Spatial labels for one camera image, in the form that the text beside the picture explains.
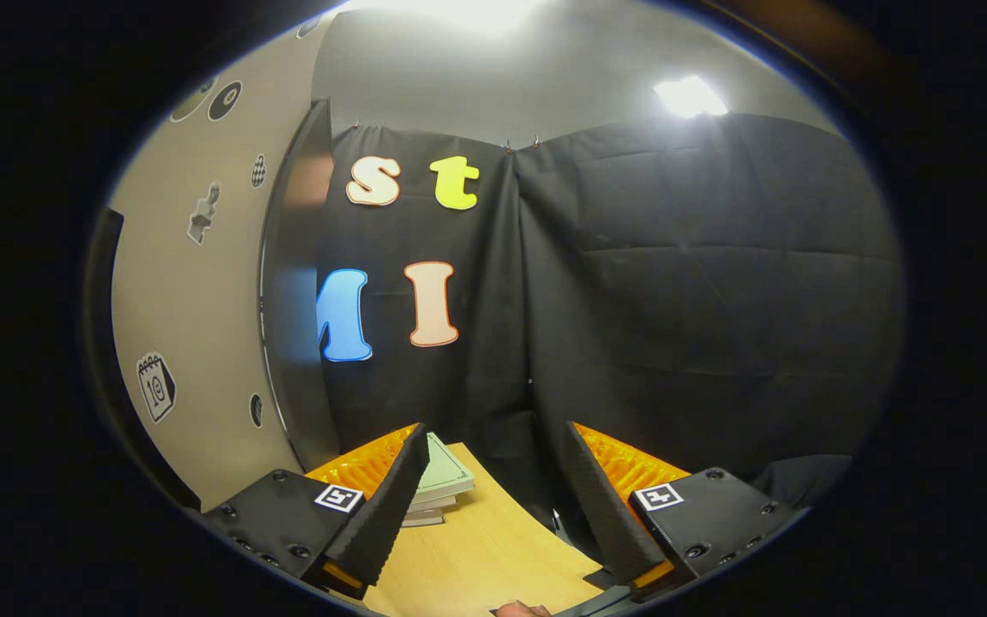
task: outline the ceiling light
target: ceiling light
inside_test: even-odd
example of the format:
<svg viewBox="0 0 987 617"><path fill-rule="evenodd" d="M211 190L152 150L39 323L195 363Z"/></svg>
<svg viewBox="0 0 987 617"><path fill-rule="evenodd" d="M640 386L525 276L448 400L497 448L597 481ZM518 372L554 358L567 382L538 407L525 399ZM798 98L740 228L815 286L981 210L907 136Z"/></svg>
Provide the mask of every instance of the ceiling light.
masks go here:
<svg viewBox="0 0 987 617"><path fill-rule="evenodd" d="M392 9L446 19L458 27L501 31L519 23L540 0L349 0L326 15L359 9Z"/></svg>
<svg viewBox="0 0 987 617"><path fill-rule="evenodd" d="M695 75L681 81L663 81L654 86L654 91L679 117L696 117L701 113L723 116L729 111L718 95Z"/></svg>

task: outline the wooden table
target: wooden table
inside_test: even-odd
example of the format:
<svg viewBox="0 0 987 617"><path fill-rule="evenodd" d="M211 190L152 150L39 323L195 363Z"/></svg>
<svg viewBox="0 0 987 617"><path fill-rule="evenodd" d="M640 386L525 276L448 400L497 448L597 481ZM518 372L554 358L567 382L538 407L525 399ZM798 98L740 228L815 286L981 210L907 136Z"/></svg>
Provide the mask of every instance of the wooden table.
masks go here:
<svg viewBox="0 0 987 617"><path fill-rule="evenodd" d="M490 617L520 600L555 614L600 593L581 579L598 563L518 506L466 446L449 449L474 472L474 489L444 508L443 524L398 532L365 606L391 617Z"/></svg>

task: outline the stack of books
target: stack of books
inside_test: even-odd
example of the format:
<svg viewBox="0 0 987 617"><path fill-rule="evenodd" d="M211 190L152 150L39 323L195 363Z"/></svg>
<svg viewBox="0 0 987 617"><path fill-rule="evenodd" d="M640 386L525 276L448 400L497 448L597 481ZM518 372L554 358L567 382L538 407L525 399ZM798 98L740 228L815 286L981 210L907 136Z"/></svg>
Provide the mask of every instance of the stack of books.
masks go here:
<svg viewBox="0 0 987 617"><path fill-rule="evenodd" d="M475 474L465 468L435 433L428 437L428 466L418 483L403 527L444 522L443 508L455 505L455 497L475 487Z"/></svg>

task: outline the human hand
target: human hand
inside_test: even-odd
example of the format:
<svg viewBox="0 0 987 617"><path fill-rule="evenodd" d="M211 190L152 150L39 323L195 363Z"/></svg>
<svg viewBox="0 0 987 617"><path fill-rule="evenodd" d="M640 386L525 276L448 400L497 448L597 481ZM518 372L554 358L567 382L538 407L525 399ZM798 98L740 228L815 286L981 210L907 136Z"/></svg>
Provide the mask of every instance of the human hand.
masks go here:
<svg viewBox="0 0 987 617"><path fill-rule="evenodd" d="M547 607L543 605L525 606L524 602L517 600L497 609L494 617L553 617Z"/></svg>

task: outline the black curtain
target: black curtain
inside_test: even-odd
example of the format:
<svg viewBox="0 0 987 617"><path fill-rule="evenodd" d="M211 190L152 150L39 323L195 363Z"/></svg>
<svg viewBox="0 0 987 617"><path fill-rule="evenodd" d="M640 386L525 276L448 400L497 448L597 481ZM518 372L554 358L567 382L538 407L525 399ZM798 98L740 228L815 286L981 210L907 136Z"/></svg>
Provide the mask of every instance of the black curtain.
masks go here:
<svg viewBox="0 0 987 617"><path fill-rule="evenodd" d="M325 363L344 450L427 422L541 522L557 507L572 527L583 517L556 464L567 419L751 481L772 461L853 452L880 413L900 259L880 191L838 136L728 114L515 153L368 126L333 152L319 285L340 268L368 273L373 347L367 361ZM369 155L403 171L389 206L346 198L349 168ZM481 169L470 210L435 200L428 165L450 156ZM453 344L409 343L403 269L417 261L455 268Z"/></svg>

